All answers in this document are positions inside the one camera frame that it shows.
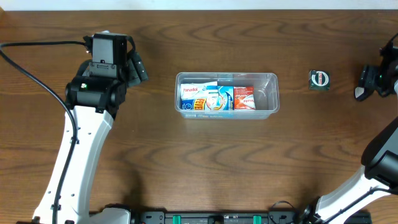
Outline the dark bottle white cap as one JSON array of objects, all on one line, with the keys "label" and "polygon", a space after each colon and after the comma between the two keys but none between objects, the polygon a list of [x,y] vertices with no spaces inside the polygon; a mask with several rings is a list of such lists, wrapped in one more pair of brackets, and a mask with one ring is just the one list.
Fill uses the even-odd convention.
[{"label": "dark bottle white cap", "polygon": [[369,90],[367,88],[364,87],[356,87],[354,89],[354,98],[357,101],[364,101],[366,100],[369,96],[371,96],[373,93],[372,90]]}]

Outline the white Panadol box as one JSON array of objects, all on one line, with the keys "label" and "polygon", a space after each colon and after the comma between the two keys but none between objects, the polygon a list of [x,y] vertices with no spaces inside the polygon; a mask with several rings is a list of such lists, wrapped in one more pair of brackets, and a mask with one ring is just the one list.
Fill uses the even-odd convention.
[{"label": "white Panadol box", "polygon": [[180,85],[180,97],[182,100],[204,98],[208,90],[217,87],[217,81],[205,83],[184,83]]}]

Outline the blue medicine box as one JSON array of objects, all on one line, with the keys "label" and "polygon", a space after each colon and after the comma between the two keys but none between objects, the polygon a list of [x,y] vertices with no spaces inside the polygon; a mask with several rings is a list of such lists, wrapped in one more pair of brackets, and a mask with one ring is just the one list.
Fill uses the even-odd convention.
[{"label": "blue medicine box", "polygon": [[233,96],[232,86],[217,86],[213,90],[208,90],[204,98],[181,99],[181,108],[201,111],[233,110]]}]

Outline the red Panadol ActiFast box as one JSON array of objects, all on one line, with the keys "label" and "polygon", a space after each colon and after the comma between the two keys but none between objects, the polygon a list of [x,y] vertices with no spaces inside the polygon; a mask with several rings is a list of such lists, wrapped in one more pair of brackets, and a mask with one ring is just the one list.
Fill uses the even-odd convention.
[{"label": "red Panadol ActiFast box", "polygon": [[235,110],[256,109],[253,86],[234,87],[234,109]]}]

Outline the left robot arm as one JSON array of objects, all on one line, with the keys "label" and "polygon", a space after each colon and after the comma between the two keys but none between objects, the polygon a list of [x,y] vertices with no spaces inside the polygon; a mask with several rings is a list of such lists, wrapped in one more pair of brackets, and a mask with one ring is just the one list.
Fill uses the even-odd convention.
[{"label": "left robot arm", "polygon": [[90,212],[90,195],[101,149],[127,89],[148,79],[134,40],[108,31],[84,38],[84,61],[65,88],[65,127],[47,190],[32,223],[134,223],[135,213],[112,203]]}]

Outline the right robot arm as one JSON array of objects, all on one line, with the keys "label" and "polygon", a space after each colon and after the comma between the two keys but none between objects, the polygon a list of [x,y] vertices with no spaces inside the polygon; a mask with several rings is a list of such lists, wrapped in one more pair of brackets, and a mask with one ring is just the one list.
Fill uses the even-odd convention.
[{"label": "right robot arm", "polygon": [[[397,94],[397,46],[390,40],[379,49],[379,66],[363,68],[354,98],[363,101],[377,92]],[[365,148],[359,170],[336,190],[309,205],[297,223],[371,223],[361,209],[388,195],[397,195],[397,119],[392,120]]]}]

